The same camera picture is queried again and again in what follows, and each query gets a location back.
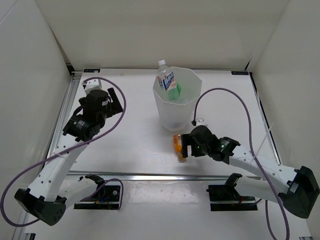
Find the orange juice bottle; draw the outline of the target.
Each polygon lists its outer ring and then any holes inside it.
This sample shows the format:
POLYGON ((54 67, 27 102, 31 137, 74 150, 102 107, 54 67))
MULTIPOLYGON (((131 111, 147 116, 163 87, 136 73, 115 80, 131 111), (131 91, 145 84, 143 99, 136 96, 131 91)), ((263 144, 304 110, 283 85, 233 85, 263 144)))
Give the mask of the orange juice bottle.
POLYGON ((185 163, 187 161, 186 158, 183 157, 181 151, 182 151, 182 135, 181 134, 175 134, 173 135, 173 147, 175 150, 175 153, 177 155, 178 161, 181 163, 185 163))

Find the green plastic soda bottle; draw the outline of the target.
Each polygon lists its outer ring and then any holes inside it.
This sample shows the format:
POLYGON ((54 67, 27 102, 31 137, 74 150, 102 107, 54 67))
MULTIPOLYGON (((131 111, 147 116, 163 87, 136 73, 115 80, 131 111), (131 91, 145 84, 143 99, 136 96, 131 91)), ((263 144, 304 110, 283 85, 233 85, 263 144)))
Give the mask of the green plastic soda bottle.
POLYGON ((170 102, 176 102, 180 99, 181 87, 178 83, 175 83, 173 86, 170 86, 167 90, 167 99, 170 102))

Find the clear bottle white orange label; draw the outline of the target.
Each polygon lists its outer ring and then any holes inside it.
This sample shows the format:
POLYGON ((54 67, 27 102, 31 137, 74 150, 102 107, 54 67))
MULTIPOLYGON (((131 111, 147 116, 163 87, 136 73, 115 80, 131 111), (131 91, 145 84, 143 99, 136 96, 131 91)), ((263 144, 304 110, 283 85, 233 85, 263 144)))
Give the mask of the clear bottle white orange label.
POLYGON ((158 80, 158 83, 161 89, 166 92, 177 88, 175 75, 171 71, 171 69, 167 66, 165 60, 158 61, 158 70, 157 70, 156 79, 158 80))

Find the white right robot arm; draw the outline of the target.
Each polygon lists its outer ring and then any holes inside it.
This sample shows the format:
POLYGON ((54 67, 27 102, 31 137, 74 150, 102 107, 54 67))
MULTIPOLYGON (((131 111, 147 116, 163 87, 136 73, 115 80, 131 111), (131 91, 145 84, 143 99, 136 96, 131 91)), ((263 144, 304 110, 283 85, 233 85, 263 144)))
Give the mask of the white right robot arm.
POLYGON ((244 169, 261 180, 250 180, 233 173, 225 183, 224 193, 230 200, 242 196, 259 197, 279 204, 281 210, 307 219, 320 195, 320 187, 313 171, 301 166, 299 169, 269 160, 260 160, 253 149, 252 121, 248 120, 249 149, 229 137, 217 138, 207 126, 192 120, 194 129, 181 136, 181 154, 188 157, 188 146, 193 157, 209 156, 215 161, 244 169))

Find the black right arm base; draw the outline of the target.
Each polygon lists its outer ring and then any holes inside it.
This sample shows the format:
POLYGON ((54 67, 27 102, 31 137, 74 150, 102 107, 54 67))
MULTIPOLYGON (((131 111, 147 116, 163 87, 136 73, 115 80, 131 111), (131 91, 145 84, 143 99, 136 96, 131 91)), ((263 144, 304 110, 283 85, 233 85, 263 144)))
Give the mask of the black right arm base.
POLYGON ((232 187, 224 184, 209 185, 206 189, 209 196, 211 212, 257 211, 257 200, 252 196, 241 196, 232 187))

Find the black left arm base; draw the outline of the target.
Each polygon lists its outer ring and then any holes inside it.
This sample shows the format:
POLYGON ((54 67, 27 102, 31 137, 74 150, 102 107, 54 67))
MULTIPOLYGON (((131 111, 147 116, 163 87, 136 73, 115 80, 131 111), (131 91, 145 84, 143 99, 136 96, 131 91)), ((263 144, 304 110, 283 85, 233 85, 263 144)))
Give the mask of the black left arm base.
POLYGON ((120 210, 123 203, 124 184, 120 179, 112 178, 93 196, 73 205, 75 210, 120 210))

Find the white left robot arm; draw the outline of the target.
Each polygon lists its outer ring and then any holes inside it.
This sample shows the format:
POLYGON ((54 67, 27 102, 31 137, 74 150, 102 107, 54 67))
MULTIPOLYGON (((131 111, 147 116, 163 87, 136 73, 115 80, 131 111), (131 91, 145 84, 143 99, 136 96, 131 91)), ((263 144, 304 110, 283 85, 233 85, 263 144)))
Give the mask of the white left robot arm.
POLYGON ((106 119, 122 113, 123 107, 113 88, 90 90, 79 104, 62 129, 57 153, 26 189, 20 188, 14 195, 27 213, 49 226, 57 224, 70 206, 86 198, 100 200, 105 194, 105 180, 94 174, 81 177, 70 187, 61 186, 88 143, 100 136, 106 119))

